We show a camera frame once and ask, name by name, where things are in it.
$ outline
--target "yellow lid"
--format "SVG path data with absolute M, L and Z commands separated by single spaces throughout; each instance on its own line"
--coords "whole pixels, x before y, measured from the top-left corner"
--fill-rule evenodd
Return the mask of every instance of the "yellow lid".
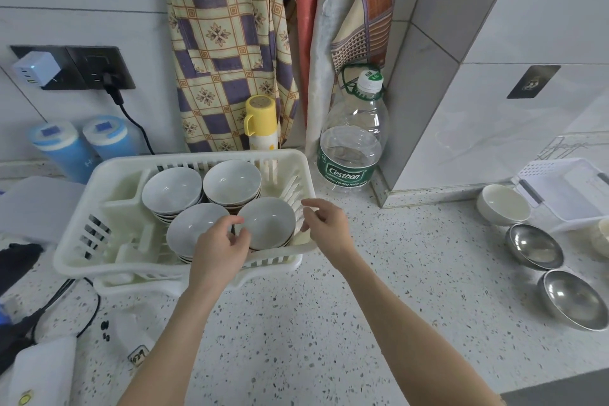
M 277 132 L 275 100 L 266 95 L 253 95 L 246 101 L 246 118 L 243 121 L 246 135 L 265 137 Z

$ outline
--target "power outlet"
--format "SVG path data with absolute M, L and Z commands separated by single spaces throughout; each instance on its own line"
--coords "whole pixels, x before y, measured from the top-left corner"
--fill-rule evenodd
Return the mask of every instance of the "power outlet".
M 80 75 L 68 49 L 57 45 L 11 45 L 11 50 L 18 58 L 23 58 L 31 51 L 48 51 L 62 69 L 43 90 L 87 90 L 90 87 Z
M 87 88 L 103 89 L 102 74 L 111 72 L 118 78 L 119 88 L 135 88 L 133 79 L 118 47 L 66 47 Z

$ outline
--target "yellow cup handle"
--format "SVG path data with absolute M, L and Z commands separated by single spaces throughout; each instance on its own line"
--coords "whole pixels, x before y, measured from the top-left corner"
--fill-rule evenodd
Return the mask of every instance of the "yellow cup handle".
M 248 114 L 246 118 L 243 119 L 243 127 L 248 137 L 251 137 L 254 134 L 254 130 L 249 126 L 249 121 L 252 117 L 254 117 L 253 114 Z

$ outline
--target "speckled terrazzo countertop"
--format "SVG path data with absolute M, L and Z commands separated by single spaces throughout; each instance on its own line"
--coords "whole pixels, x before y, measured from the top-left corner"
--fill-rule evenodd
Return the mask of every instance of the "speckled terrazzo countertop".
M 378 275 L 437 328 L 497 392 L 609 367 L 609 332 L 559 325 L 534 292 L 539 274 L 514 263 L 504 229 L 485 225 L 474 202 L 381 210 L 369 190 L 347 198 L 318 193 L 344 208 L 361 254 Z M 609 300 L 607 262 L 577 235 L 558 237 L 567 268 Z M 28 313 L 63 279 L 43 257 L 3 301 Z M 77 332 L 93 310 L 77 286 L 39 326 L 40 338 Z M 161 294 L 102 300 L 79 339 L 72 406 L 114 405 L 130 365 L 102 337 L 104 316 L 135 307 L 156 338 L 175 305 Z M 187 405 L 405 404 L 344 279 L 318 254 L 292 274 L 258 278 L 220 298 L 203 337 Z

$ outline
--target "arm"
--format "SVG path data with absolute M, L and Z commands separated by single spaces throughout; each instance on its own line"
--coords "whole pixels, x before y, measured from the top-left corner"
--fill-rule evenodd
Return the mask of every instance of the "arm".
M 238 238 L 229 238 L 226 230 L 235 223 L 243 218 L 222 217 L 199 237 L 188 288 L 118 406 L 184 404 L 207 317 L 246 261 L 251 236 L 243 228 Z
M 324 200 L 302 204 L 308 206 L 303 231 L 311 229 L 313 240 L 346 279 L 408 402 L 412 406 L 502 405 L 465 359 L 364 262 L 345 213 Z

